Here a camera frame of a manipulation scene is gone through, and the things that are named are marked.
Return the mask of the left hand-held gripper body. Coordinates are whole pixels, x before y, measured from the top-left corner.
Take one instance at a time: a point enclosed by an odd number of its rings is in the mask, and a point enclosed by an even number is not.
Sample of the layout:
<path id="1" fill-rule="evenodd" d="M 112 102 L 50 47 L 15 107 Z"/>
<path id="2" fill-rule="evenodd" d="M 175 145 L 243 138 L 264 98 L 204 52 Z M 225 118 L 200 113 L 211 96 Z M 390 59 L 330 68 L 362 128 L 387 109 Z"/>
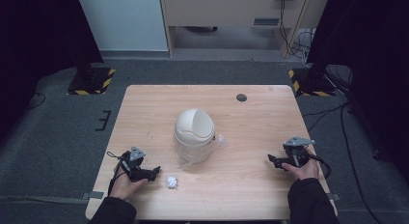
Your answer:
<path id="1" fill-rule="evenodd" d="M 136 146 L 132 146 L 131 150 L 125 152 L 120 158 L 121 166 L 132 182 L 142 179 L 149 180 L 149 176 L 154 174 L 152 170 L 141 168 L 145 155 Z"/>

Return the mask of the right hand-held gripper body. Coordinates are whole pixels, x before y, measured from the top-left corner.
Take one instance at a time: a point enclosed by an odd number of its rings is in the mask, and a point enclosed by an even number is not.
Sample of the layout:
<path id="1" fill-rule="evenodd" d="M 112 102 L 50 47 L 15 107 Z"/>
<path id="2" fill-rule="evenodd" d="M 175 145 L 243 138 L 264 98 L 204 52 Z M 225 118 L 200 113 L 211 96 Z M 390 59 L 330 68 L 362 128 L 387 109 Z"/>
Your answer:
<path id="1" fill-rule="evenodd" d="M 298 168 L 303 167 L 310 158 L 307 148 L 314 143 L 314 140 L 299 136 L 293 136 L 285 141 L 283 147 L 288 156 L 288 164 Z"/>

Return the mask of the white cabinet panel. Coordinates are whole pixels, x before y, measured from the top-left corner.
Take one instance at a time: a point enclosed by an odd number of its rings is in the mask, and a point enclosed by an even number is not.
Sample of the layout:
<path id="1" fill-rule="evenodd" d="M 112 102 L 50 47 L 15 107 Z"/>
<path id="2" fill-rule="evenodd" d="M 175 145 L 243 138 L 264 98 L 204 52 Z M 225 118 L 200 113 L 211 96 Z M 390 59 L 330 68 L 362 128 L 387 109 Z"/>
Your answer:
<path id="1" fill-rule="evenodd" d="M 160 0 L 79 0 L 102 51 L 167 51 Z"/>

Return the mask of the black curtain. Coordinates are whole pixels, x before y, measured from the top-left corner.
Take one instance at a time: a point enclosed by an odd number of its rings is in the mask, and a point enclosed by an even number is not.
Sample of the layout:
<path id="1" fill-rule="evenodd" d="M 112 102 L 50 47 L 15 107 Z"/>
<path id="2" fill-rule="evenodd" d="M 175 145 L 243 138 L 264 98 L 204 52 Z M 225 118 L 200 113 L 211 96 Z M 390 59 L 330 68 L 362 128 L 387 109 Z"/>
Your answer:
<path id="1" fill-rule="evenodd" d="M 363 126 L 409 183 L 409 0 L 327 0 L 308 61 L 352 70 Z"/>
<path id="2" fill-rule="evenodd" d="M 43 77 L 76 68 L 91 83 L 101 61 L 79 0 L 0 0 L 0 141 Z"/>

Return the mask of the person's right hand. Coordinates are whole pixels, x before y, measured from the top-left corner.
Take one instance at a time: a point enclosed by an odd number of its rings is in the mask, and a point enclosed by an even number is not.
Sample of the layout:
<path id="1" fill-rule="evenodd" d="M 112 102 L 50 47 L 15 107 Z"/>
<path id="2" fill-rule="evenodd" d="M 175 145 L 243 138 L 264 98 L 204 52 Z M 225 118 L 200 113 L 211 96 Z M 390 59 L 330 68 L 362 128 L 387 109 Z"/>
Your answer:
<path id="1" fill-rule="evenodd" d="M 310 159 L 303 167 L 294 167 L 288 163 L 282 164 L 283 168 L 291 173 L 297 180 L 317 179 L 319 177 L 318 163 Z"/>

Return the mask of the black hazard-striped stand base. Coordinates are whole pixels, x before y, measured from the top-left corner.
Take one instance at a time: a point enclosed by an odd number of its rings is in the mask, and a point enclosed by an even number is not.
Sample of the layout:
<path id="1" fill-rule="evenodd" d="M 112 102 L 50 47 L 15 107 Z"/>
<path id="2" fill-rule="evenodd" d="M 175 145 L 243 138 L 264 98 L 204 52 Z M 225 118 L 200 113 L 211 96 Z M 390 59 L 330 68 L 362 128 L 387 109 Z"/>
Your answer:
<path id="1" fill-rule="evenodd" d="M 297 97 L 327 97 L 335 94 L 336 87 L 330 82 L 324 72 L 315 72 L 307 68 L 297 68 L 289 70 L 288 75 Z"/>
<path id="2" fill-rule="evenodd" d="M 114 69 L 91 68 L 91 72 L 85 75 L 78 72 L 70 82 L 67 93 L 69 95 L 100 95 L 104 94 L 111 83 Z"/>

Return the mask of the light wooden desk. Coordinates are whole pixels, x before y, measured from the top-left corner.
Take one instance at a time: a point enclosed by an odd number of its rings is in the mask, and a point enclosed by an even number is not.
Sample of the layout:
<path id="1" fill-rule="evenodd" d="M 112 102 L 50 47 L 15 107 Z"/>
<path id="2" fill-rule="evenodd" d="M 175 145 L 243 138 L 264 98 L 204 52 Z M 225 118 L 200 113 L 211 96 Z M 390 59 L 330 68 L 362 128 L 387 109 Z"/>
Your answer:
<path id="1" fill-rule="evenodd" d="M 314 29 L 327 0 L 160 0 L 170 49 L 178 27 L 269 27 L 283 57 L 298 31 Z"/>

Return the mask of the person's left hand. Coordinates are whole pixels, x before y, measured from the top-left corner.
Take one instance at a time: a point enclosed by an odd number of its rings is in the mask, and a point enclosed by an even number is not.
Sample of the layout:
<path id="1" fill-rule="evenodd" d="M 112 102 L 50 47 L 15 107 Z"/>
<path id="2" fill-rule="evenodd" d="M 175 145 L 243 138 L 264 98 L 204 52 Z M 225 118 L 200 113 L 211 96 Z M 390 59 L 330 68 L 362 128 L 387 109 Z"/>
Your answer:
<path id="1" fill-rule="evenodd" d="M 108 196 L 119 198 L 128 202 L 147 182 L 147 179 L 132 182 L 123 168 L 121 166 L 117 166 L 114 169 L 113 184 Z"/>

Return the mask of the white domed trash bin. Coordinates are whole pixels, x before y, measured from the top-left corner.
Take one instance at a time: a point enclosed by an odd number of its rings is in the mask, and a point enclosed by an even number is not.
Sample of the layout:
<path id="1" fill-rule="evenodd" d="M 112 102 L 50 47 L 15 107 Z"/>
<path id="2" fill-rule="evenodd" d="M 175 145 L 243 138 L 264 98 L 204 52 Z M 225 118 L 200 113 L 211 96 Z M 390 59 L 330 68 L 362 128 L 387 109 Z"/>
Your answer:
<path id="1" fill-rule="evenodd" d="M 202 109 L 187 109 L 176 119 L 174 136 L 181 165 L 202 163 L 212 153 L 215 141 L 214 123 Z"/>

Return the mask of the clear plastic bin liner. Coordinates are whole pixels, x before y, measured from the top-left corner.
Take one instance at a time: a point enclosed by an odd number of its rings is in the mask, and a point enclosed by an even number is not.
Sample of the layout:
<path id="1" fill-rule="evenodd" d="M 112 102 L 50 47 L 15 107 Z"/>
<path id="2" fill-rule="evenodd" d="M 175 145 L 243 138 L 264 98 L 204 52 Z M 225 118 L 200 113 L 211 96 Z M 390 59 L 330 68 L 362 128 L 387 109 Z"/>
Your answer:
<path id="1" fill-rule="evenodd" d="M 208 143 L 201 146 L 186 146 L 175 140 L 175 149 L 180 168 L 200 164 L 210 158 L 217 150 L 226 147 L 228 140 L 222 134 L 213 136 Z"/>

